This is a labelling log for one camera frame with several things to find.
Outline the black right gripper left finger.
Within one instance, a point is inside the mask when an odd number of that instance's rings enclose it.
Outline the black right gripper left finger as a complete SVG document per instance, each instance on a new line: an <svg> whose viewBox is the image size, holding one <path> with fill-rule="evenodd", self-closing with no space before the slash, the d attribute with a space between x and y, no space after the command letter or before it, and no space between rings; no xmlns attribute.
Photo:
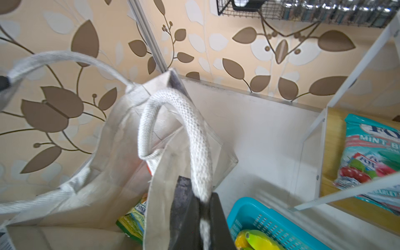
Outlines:
<svg viewBox="0 0 400 250"><path fill-rule="evenodd" d="M200 250L200 205L191 179L178 177L170 212L170 250Z"/></svg>

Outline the green yellow tea packet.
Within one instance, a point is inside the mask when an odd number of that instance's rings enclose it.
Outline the green yellow tea packet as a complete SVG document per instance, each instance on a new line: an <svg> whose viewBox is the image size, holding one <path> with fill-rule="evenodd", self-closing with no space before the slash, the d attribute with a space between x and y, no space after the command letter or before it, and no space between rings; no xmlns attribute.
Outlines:
<svg viewBox="0 0 400 250"><path fill-rule="evenodd" d="M144 193L139 202L127 214L116 221L116 225L129 238L143 244L145 232L145 212L147 209L147 193Z"/></svg>

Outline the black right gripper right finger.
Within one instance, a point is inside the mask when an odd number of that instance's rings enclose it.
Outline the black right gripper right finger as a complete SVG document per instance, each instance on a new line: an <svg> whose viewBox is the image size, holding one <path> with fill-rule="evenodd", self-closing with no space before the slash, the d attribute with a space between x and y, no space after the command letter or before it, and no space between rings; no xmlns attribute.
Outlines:
<svg viewBox="0 0 400 250"><path fill-rule="evenodd" d="M217 193L210 199L210 236L211 250L236 250Z"/></svg>

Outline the white canvas grocery bag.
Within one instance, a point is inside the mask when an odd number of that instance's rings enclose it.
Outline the white canvas grocery bag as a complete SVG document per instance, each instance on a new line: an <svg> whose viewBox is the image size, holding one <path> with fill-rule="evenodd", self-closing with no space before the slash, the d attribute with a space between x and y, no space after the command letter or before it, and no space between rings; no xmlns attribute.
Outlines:
<svg viewBox="0 0 400 250"><path fill-rule="evenodd" d="M191 179L199 199L201 250L210 250L210 199L237 165L224 142L193 104L173 69L145 84L81 53L42 52L19 62L5 77L1 108L34 70L76 61L108 72L126 85L112 109L88 165L53 191L1 204L3 250L169 250L170 212L178 177ZM148 195L143 244L116 225Z"/></svg>

